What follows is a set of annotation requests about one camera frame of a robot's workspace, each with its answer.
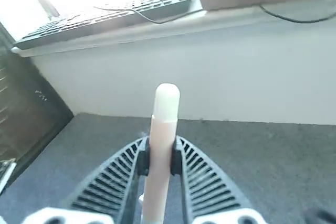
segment black keyboard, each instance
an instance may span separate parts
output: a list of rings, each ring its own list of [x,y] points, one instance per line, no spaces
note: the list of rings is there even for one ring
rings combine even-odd
[[[135,9],[149,19],[157,20],[188,12],[191,0],[131,0],[119,5],[100,6],[107,9]],[[61,17],[38,28],[17,41],[14,46],[24,50],[59,41],[99,34],[147,22],[132,11],[109,11],[92,8]]]

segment cable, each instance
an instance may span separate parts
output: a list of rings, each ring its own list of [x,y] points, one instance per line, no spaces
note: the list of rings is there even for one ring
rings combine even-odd
[[[323,209],[311,209],[304,216],[306,224],[336,224],[336,216]]]
[[[289,22],[297,23],[297,24],[313,24],[313,23],[318,23],[318,22],[322,22],[322,21],[327,21],[327,20],[330,20],[330,19],[336,17],[336,12],[335,12],[335,13],[333,13],[333,14],[327,16],[327,17],[324,17],[324,18],[313,19],[313,20],[297,20],[297,19],[287,18],[287,17],[281,16],[279,14],[272,13],[269,10],[266,10],[262,5],[259,5],[259,7],[262,11],[264,11],[265,13],[267,13],[267,14],[273,16],[273,17],[280,18],[280,19],[283,19],[285,21],[289,21]]]
[[[188,16],[188,15],[191,15],[191,14],[194,14],[194,13],[198,13],[198,12],[200,12],[200,11],[203,10],[203,9],[194,10],[192,12],[186,12],[186,13],[183,13],[183,14],[177,16],[177,17],[166,19],[164,21],[156,21],[156,20],[152,20],[152,19],[146,17],[141,12],[139,12],[139,11],[137,11],[135,9],[107,9],[107,8],[102,8],[102,7],[98,7],[98,6],[94,6],[94,8],[97,8],[97,9],[100,9],[100,10],[112,10],[112,11],[115,11],[115,12],[134,12],[136,14],[139,14],[141,17],[143,17],[144,19],[148,20],[149,22],[152,22],[152,23],[158,24],[158,25],[164,24],[164,23],[168,23],[168,22],[171,22],[171,21],[183,18],[185,16]]]

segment window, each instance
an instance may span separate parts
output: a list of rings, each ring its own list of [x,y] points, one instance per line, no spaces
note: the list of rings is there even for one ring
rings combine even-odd
[[[37,0],[0,0],[0,22],[15,40],[48,21]]]

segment white cylinder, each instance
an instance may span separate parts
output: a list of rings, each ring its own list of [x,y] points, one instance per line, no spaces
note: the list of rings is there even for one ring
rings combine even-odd
[[[163,223],[179,102],[180,91],[177,86],[163,83],[156,89],[149,139],[150,167],[145,180],[142,224]]]

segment gray carpet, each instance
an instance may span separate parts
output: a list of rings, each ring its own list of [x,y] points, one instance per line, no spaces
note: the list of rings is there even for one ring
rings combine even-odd
[[[57,206],[117,150],[143,136],[149,119],[80,114],[0,196],[8,224]],[[336,212],[336,127],[180,120],[177,130],[216,162],[270,224],[303,223],[302,212]],[[178,177],[170,183],[166,224],[182,223]],[[137,208],[135,223],[140,219]]]

